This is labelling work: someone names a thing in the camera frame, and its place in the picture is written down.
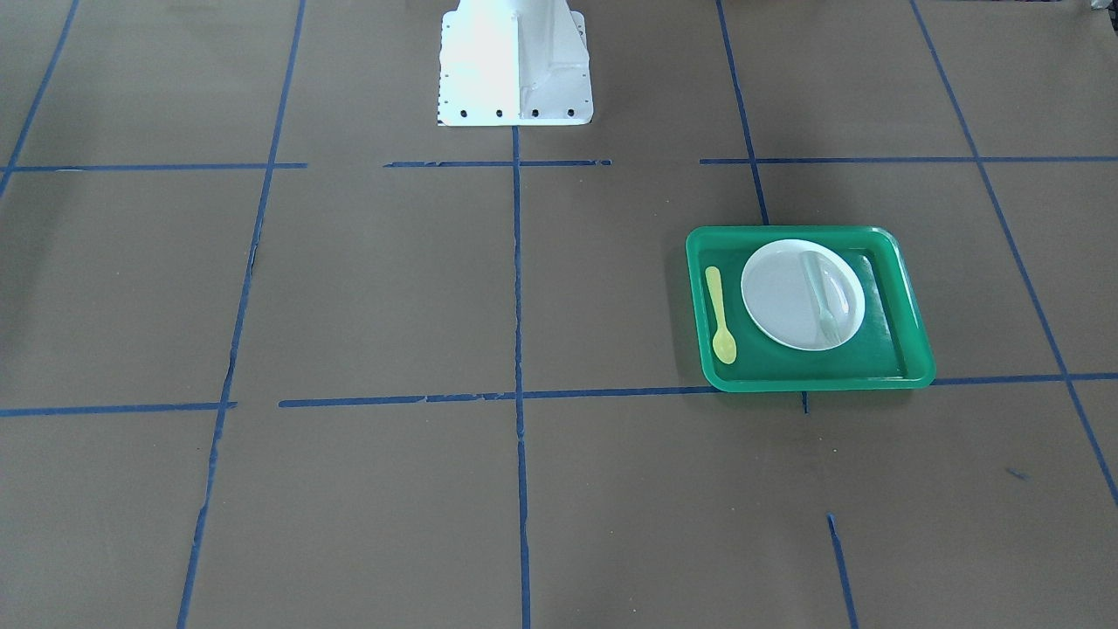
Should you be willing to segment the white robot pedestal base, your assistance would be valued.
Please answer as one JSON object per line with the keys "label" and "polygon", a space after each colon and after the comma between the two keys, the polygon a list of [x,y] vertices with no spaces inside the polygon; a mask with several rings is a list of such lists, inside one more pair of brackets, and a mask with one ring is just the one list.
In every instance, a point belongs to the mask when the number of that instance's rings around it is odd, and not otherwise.
{"label": "white robot pedestal base", "polygon": [[567,1],[459,1],[442,16],[437,123],[586,125],[595,107],[582,12]]}

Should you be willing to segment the green plastic tray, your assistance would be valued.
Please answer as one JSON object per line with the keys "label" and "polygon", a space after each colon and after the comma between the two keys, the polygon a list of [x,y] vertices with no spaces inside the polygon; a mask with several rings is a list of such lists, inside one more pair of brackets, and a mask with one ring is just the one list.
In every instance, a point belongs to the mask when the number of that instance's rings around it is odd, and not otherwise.
{"label": "green plastic tray", "polygon": [[[821,244],[853,266],[866,290],[866,317],[845,345],[823,353],[785,347],[768,339],[742,302],[743,264],[762,245],[795,238]],[[855,391],[921,389],[935,377],[915,290],[894,236],[875,226],[752,225],[703,226],[686,235],[686,266],[701,366],[716,389],[752,391]],[[711,346],[714,309],[704,268],[721,271],[728,326],[737,361],[727,365]]]}

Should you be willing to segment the white round plate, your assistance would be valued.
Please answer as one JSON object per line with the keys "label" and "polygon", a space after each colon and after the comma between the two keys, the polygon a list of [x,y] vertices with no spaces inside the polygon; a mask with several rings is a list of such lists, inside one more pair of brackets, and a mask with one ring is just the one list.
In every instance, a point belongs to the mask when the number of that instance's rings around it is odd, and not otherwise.
{"label": "white round plate", "polygon": [[751,254],[743,264],[740,279],[743,307],[754,324],[779,345],[823,353],[835,347],[821,336],[813,295],[800,266],[800,252],[821,256],[830,306],[846,339],[842,345],[852,340],[866,317],[866,290],[850,263],[831,248],[811,240],[779,239]]}

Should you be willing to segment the yellow plastic spoon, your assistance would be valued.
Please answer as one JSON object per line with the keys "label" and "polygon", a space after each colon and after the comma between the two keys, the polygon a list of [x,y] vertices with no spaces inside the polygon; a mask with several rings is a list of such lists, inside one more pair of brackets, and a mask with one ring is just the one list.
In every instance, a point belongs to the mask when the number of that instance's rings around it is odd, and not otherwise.
{"label": "yellow plastic spoon", "polygon": [[730,365],[737,361],[737,342],[727,322],[723,282],[719,268],[716,266],[705,267],[704,282],[711,301],[712,314],[714,314],[714,333],[712,333],[711,339],[712,351],[714,352],[714,358],[720,363]]}

